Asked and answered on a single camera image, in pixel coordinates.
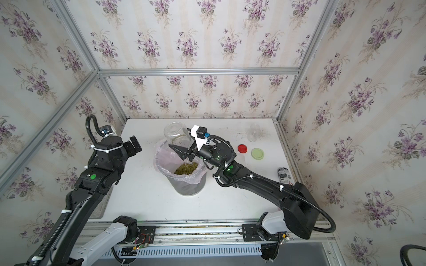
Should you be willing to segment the green lid bean jar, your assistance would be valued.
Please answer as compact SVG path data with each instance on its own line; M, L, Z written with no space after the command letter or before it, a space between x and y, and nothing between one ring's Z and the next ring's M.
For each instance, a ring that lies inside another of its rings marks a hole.
M191 137L186 126L178 121L172 122L164 128L164 136L169 144L190 147Z

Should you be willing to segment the red jar lid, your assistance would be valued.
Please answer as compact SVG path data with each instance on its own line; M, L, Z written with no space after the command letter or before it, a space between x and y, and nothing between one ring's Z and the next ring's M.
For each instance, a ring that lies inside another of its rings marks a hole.
M247 146L246 146L246 145L244 145L244 144L240 144L240 145L237 147L237 149L238 149L238 152L239 152L239 153L241 153L241 154L245 154L245 153L247 153L247 151L248 151Z

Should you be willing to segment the green jar lid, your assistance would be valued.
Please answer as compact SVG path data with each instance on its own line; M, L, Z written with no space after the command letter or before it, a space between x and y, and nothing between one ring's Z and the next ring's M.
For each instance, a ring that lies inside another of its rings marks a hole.
M260 148L254 148L251 151L251 156L255 160L262 160L265 157L265 152Z

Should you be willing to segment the white lid bean jar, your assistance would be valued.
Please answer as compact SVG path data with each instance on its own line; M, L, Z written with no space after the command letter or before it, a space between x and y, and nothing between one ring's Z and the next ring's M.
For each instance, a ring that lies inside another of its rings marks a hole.
M263 135L263 130L261 126L257 123L253 123L250 125L249 130L247 132L247 139L249 142L254 143Z

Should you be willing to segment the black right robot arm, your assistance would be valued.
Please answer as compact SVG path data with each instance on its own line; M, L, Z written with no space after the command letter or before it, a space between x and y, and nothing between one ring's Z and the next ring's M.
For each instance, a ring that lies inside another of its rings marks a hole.
M283 184L254 173L235 160L235 150L219 136L210 135L201 143L194 139L190 147L173 144L169 147L183 161L193 161L197 157L215 167L213 178L219 186L250 191L277 206L279 211L263 213L256 224L256 233L263 241L288 232L310 239L314 231L334 233L337 228L333 218L319 207L304 184Z

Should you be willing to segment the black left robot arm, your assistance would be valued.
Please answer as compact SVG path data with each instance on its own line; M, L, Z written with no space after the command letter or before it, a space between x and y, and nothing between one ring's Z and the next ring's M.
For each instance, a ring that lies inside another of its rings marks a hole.
M93 143L88 165L77 179L74 190L66 195L59 219L24 263L26 266L91 266L116 244L133 242L138 237L136 219L120 216L104 232L74 249L96 207L119 183L128 158L142 150L135 136L124 142L110 125L99 127L95 115L87 116L85 128Z

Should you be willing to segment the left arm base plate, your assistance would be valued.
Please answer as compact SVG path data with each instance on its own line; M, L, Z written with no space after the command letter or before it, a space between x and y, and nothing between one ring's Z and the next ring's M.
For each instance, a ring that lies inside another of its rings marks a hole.
M129 244L134 246L134 249L146 248L154 243L156 226L138 226L137 235L131 237Z

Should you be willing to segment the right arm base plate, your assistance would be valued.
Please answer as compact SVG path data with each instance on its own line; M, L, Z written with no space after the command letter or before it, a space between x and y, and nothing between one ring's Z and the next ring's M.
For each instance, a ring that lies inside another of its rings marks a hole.
M287 231L278 232L273 235L268 233L263 227L254 223L243 224L242 227L238 229L238 233L243 237L244 242L277 242L287 237Z

